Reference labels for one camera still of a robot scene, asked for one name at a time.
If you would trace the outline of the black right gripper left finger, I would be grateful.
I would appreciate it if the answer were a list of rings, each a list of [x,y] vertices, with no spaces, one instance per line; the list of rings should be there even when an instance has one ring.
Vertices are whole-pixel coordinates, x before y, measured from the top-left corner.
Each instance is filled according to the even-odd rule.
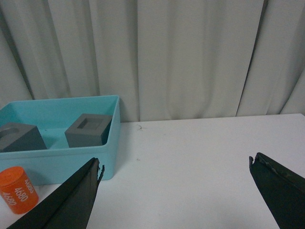
[[[92,158],[10,229],[85,229],[105,166]]]

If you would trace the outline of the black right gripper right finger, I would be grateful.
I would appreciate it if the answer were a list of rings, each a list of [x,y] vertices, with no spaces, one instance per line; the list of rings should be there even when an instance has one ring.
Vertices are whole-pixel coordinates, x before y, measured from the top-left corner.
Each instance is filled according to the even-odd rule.
[[[272,158],[249,157],[253,180],[281,229],[305,227],[305,179]]]

